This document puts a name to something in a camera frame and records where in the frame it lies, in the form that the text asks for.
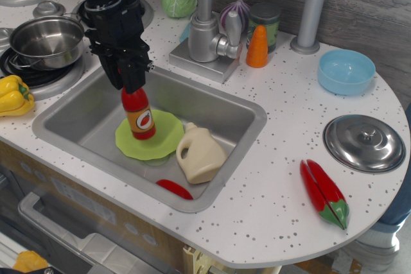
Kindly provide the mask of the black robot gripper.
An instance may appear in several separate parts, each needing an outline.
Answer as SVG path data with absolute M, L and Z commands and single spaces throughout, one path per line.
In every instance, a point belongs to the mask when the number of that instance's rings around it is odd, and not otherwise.
M 85 0 L 84 14 L 91 20 L 85 35 L 92 53 L 111 84 L 132 94 L 145 85 L 145 73 L 153 69 L 144 31 L 141 0 Z

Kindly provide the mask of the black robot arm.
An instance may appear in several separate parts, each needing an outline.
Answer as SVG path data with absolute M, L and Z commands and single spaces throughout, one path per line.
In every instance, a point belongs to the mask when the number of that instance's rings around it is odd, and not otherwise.
M 150 47 L 141 39 L 141 0 L 85 0 L 85 12 L 94 24 L 85 36 L 111 84 L 128 94 L 139 90 L 153 69 Z

